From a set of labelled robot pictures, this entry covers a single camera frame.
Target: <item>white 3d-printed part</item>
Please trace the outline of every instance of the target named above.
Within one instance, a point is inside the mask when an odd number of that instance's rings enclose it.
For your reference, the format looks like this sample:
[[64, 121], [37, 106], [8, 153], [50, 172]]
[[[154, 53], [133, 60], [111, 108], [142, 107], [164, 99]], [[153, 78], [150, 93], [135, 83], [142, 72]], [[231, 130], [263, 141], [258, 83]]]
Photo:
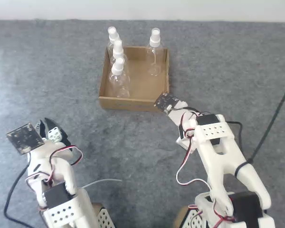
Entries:
[[62, 140], [62, 134], [57, 127], [54, 127], [52, 130], [50, 130], [47, 135], [48, 139], [54, 143], [60, 142]]

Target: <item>gray carpet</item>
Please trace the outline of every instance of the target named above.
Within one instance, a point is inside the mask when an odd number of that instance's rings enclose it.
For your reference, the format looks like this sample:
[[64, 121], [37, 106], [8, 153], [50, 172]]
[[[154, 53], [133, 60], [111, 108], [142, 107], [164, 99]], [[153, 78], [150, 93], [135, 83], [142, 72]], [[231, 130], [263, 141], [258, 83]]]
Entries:
[[[176, 126], [161, 113], [101, 109], [98, 100], [108, 26], [126, 45], [145, 45], [159, 27], [170, 49], [171, 92], [200, 110], [244, 124], [251, 154], [285, 91], [285, 24], [181, 21], [0, 21], [0, 227], [7, 193], [26, 159], [5, 133], [49, 117], [85, 153], [74, 167], [79, 186], [102, 202], [118, 228], [171, 227], [179, 209], [207, 188], [175, 181], [185, 151]], [[272, 197], [269, 214], [285, 228], [285, 105], [255, 159], [254, 167]], [[182, 180], [206, 178], [198, 154]], [[226, 177], [228, 190], [244, 187]], [[34, 194], [21, 179], [9, 213], [44, 227]]]

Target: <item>black cable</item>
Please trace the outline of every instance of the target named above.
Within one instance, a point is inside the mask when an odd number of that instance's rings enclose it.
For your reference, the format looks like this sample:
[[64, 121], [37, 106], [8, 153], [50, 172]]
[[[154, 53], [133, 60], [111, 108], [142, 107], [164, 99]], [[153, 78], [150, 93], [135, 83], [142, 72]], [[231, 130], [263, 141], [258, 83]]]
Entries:
[[270, 121], [270, 123], [269, 123], [267, 129], [265, 130], [264, 135], [262, 136], [260, 142], [258, 143], [258, 145], [257, 145], [257, 147], [256, 147], [256, 149], [255, 149], [255, 151], [253, 152], [253, 154], [251, 155], [251, 157], [250, 157], [249, 159], [247, 159], [246, 162], [240, 164], [240, 165], [237, 167], [237, 169], [236, 169], [236, 171], [235, 171], [235, 174], [234, 174], [235, 177], [237, 177], [237, 174], [238, 174], [239, 170], [240, 170], [243, 166], [245, 166], [245, 165], [247, 165], [247, 164], [252, 164], [252, 163], [253, 163], [253, 159], [255, 158], [255, 156], [257, 155], [257, 153], [259, 152], [259, 150], [260, 150], [261, 146], [263, 145], [263, 143], [264, 143], [266, 137], [268, 136], [268, 134], [269, 134], [269, 132], [270, 132], [270, 130], [271, 130], [271, 127], [272, 127], [272, 125], [274, 124], [274, 122], [275, 122], [275, 120], [276, 120], [276, 117], [277, 117], [277, 115], [279, 114], [279, 112], [280, 112], [280, 110], [281, 110], [281, 108], [282, 108], [284, 102], [285, 102], [285, 93], [284, 93], [284, 95], [283, 95], [283, 97], [282, 97], [282, 99], [281, 99], [279, 105], [277, 106], [277, 108], [276, 108], [276, 110], [275, 110], [275, 113], [274, 113], [274, 115], [272, 116], [272, 119], [271, 119], [271, 121]]
[[197, 110], [196, 108], [192, 108], [192, 107], [173, 108], [173, 110], [181, 110], [181, 109], [188, 109], [188, 110], [191, 110], [191, 111], [195, 111], [195, 112], [197, 112], [197, 113], [200, 113], [199, 110]]
[[22, 222], [22, 221], [20, 221], [20, 220], [17, 220], [17, 219], [15, 219], [15, 218], [9, 216], [8, 213], [7, 213], [8, 208], [9, 208], [9, 204], [10, 204], [10, 198], [11, 198], [11, 196], [12, 196], [12, 194], [13, 194], [13, 191], [14, 191], [14, 189], [15, 189], [15, 187], [16, 187], [18, 181], [20, 180], [20, 178], [23, 176], [23, 174], [26, 172], [27, 168], [29, 167], [30, 161], [31, 161], [31, 155], [29, 154], [29, 162], [28, 162], [28, 164], [27, 164], [27, 165], [25, 166], [25, 168], [21, 171], [21, 173], [19, 174], [19, 176], [15, 179], [13, 185], [11, 186], [11, 188], [10, 188], [10, 190], [9, 190], [8, 197], [7, 197], [7, 199], [6, 199], [6, 203], [5, 203], [5, 206], [4, 206], [3, 214], [4, 214], [4, 216], [5, 216], [8, 220], [10, 220], [10, 221], [13, 221], [13, 222], [15, 222], [15, 223], [21, 224], [21, 225], [23, 225], [23, 226], [25, 226], [25, 227], [28, 227], [28, 228], [34, 228], [34, 227], [32, 227], [31, 225], [29, 225], [29, 224], [27, 224], [27, 223], [25, 223], [25, 222]]
[[243, 143], [242, 143], [242, 131], [243, 131], [243, 124], [239, 121], [226, 121], [228, 124], [238, 124], [239, 125], [239, 131], [238, 131], [238, 145], [240, 150], [243, 153]]

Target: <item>black rubber band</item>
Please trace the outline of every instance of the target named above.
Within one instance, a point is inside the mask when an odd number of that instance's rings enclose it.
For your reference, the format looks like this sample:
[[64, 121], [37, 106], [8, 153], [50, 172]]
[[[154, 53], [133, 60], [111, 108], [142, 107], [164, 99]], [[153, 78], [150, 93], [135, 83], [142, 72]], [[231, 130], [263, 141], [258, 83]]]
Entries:
[[237, 169], [236, 169], [236, 171], [235, 171], [235, 173], [234, 173], [234, 176], [237, 178], [237, 177], [238, 177], [237, 174], [238, 174], [239, 170], [240, 170], [243, 166], [245, 166], [245, 165], [247, 165], [247, 164], [252, 164], [252, 163], [253, 163], [253, 160], [252, 160], [251, 158], [249, 158], [246, 162], [240, 164], [240, 165], [237, 167]]

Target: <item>white wall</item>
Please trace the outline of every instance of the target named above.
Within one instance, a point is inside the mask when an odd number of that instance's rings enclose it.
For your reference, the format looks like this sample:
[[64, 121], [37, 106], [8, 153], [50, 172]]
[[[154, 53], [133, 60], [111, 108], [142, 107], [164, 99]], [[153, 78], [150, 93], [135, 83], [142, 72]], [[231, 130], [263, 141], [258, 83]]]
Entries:
[[285, 21], [285, 0], [0, 0], [0, 19]]

